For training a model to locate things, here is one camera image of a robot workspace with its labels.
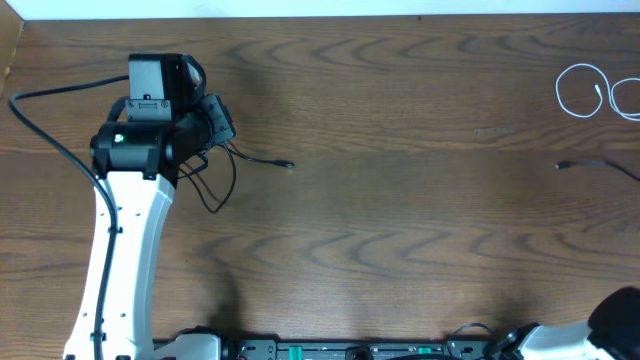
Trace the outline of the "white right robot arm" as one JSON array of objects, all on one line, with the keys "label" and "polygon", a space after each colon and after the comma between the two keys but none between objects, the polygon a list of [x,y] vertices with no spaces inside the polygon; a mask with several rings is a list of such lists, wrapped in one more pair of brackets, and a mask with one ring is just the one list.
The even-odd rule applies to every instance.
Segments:
[{"label": "white right robot arm", "polygon": [[585,322],[516,328],[485,354],[502,360],[639,360],[639,289],[615,291]]}]

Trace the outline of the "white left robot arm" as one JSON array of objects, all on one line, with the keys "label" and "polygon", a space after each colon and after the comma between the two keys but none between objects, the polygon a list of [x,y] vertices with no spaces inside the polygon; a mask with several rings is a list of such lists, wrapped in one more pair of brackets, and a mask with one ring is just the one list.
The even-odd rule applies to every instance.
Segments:
[{"label": "white left robot arm", "polygon": [[130,94],[90,142],[94,239],[66,359],[220,359],[223,342],[201,328],[153,341],[158,247],[183,163],[234,134],[220,98],[186,54],[132,54]]}]

